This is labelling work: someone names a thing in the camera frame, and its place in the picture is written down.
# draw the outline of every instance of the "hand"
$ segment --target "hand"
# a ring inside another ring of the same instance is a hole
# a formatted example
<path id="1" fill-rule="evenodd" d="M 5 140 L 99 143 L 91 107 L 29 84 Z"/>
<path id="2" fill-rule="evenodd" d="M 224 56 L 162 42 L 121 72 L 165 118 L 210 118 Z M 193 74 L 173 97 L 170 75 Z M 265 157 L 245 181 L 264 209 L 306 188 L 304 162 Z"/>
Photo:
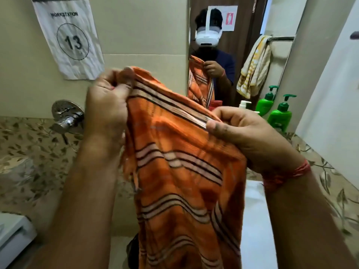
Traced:
<path id="1" fill-rule="evenodd" d="M 235 144 L 258 173 L 293 171 L 304 158 L 266 120 L 248 109 L 221 106 L 213 110 L 222 121 L 207 122 L 207 130 L 219 139 Z"/>
<path id="2" fill-rule="evenodd" d="M 109 145 L 121 143 L 127 122 L 126 99 L 134 85 L 131 68 L 101 74 L 87 91 L 84 139 L 95 136 Z"/>
<path id="3" fill-rule="evenodd" d="M 224 69 L 215 61 L 206 61 L 204 69 L 210 77 L 221 77 L 224 74 Z"/>

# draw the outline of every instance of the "bottle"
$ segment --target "bottle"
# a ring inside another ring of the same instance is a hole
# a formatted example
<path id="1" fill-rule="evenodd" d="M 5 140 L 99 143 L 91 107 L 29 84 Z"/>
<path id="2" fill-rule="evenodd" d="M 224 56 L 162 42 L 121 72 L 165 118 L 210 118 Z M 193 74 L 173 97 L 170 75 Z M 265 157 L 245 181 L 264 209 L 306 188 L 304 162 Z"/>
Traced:
<path id="1" fill-rule="evenodd" d="M 290 119 L 292 117 L 292 113 L 288 111 L 289 104 L 286 102 L 288 101 L 289 97 L 297 97 L 293 94 L 285 94 L 284 95 L 284 102 L 278 105 L 276 110 L 273 110 L 268 117 L 268 123 L 273 127 L 280 129 L 283 133 L 287 130 L 289 125 Z"/>
<path id="2" fill-rule="evenodd" d="M 247 108 L 247 104 L 250 104 L 250 103 L 252 103 L 252 102 L 242 100 L 242 101 L 240 101 L 240 106 L 239 106 L 239 108 L 246 109 L 246 108 Z"/>
<path id="3" fill-rule="evenodd" d="M 272 93 L 272 90 L 277 89 L 277 88 L 279 88 L 279 87 L 278 86 L 269 86 L 270 92 L 268 92 L 263 99 L 258 101 L 257 106 L 256 106 L 256 111 L 259 111 L 260 116 L 264 116 L 272 108 L 272 105 L 274 103 L 274 94 Z"/>

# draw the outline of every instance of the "red thread bracelet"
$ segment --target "red thread bracelet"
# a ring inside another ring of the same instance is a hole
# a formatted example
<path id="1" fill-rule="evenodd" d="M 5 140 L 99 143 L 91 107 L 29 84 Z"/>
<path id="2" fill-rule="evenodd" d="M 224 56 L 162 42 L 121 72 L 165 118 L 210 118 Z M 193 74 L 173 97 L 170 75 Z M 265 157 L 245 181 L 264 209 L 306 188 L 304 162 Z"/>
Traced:
<path id="1" fill-rule="evenodd" d="M 264 188 L 268 191 L 273 191 L 283 185 L 287 180 L 303 176 L 306 173 L 310 172 L 311 166 L 307 160 L 303 162 L 301 166 L 296 168 L 292 172 L 285 172 L 282 174 L 263 174 L 263 184 Z"/>

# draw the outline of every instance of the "paper sign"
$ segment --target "paper sign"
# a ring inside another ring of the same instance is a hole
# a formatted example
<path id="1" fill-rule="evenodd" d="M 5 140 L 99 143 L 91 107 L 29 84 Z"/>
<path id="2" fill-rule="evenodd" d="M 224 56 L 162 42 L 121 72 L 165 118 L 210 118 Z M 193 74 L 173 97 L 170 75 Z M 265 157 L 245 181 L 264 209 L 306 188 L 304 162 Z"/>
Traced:
<path id="1" fill-rule="evenodd" d="M 208 6 L 208 9 L 217 8 L 222 13 L 222 31 L 234 31 L 238 6 Z"/>
<path id="2" fill-rule="evenodd" d="M 105 63 L 89 0 L 32 0 L 53 58 L 65 79 L 96 79 Z"/>

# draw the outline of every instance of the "number 13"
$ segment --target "number 13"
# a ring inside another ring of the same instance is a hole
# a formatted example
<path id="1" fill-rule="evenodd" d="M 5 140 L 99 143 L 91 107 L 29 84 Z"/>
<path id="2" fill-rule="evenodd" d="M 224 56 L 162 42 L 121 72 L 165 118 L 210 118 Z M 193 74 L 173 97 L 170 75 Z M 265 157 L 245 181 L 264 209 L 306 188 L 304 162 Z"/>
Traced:
<path id="1" fill-rule="evenodd" d="M 80 38 L 78 36 L 73 36 L 72 39 L 75 40 L 77 43 L 77 45 L 75 45 L 75 48 L 80 50 L 82 48 L 82 43 L 80 41 Z M 69 44 L 69 47 L 71 48 L 71 50 L 73 50 L 74 48 L 72 48 L 72 44 L 71 44 L 69 36 L 66 36 L 65 41 Z"/>

